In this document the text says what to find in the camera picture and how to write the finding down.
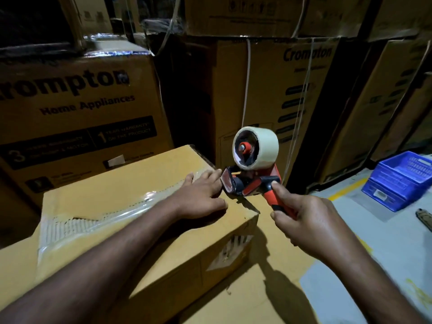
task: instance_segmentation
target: tape gun handle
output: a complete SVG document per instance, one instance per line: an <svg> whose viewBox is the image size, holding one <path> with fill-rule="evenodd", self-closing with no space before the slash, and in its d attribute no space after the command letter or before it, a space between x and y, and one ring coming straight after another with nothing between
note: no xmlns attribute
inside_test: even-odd
<svg viewBox="0 0 432 324"><path fill-rule="evenodd" d="M282 202L282 200L280 200L279 197L274 193L273 190L269 190L265 192L264 198L274 211L281 211L287 214L292 219L297 219L297 214L295 213L294 209L291 209L288 206L286 206Z"/></svg>

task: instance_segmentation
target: roll of packing tape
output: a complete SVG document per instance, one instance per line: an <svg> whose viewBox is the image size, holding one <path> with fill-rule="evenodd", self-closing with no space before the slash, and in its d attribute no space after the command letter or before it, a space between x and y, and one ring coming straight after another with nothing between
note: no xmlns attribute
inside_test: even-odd
<svg viewBox="0 0 432 324"><path fill-rule="evenodd" d="M241 142L247 141L252 147L252 155L246 159L239 151ZM267 169L276 161L279 152L279 141L272 130L259 127L246 126L237 132L232 143L232 156L234 161L245 171Z"/></svg>

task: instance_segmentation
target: brand name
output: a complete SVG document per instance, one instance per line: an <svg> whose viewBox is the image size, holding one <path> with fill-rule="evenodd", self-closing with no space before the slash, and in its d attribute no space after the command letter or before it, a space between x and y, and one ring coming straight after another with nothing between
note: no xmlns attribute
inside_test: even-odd
<svg viewBox="0 0 432 324"><path fill-rule="evenodd" d="M325 58L330 57L332 53L332 48L322 48L315 49L312 51L312 59L315 58ZM299 50L299 51L293 51L292 48L288 48L284 52L284 61L293 61L293 60L302 60L302 59L309 59L311 55L311 50Z"/></svg>
<svg viewBox="0 0 432 324"><path fill-rule="evenodd" d="M50 77L33 81L5 82L0 83L0 100L14 99L17 95L34 97L39 93L48 94L68 91L72 92L74 96L78 96L80 95L79 91L87 86L97 88L113 84L129 84L129 76L124 70L98 73L85 70L82 75L65 76L64 78Z"/></svg>

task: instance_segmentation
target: blue basket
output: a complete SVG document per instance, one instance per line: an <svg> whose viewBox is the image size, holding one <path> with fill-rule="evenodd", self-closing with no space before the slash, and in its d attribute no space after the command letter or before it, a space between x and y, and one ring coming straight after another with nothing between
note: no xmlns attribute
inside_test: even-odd
<svg viewBox="0 0 432 324"><path fill-rule="evenodd" d="M432 160L407 151L381 161L362 191L392 211L420 199L432 185Z"/></svg>

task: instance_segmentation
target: tape gun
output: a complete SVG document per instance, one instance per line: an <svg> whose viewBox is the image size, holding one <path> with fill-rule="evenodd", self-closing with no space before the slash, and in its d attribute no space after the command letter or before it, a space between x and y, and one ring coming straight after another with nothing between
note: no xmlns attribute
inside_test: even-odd
<svg viewBox="0 0 432 324"><path fill-rule="evenodd" d="M273 210L282 211L296 219L295 211L284 205L271 188L274 180L281 183L275 164L278 152L279 141L272 130L243 127L232 143L232 156L236 165L224 170L221 181L227 194L262 194Z"/></svg>

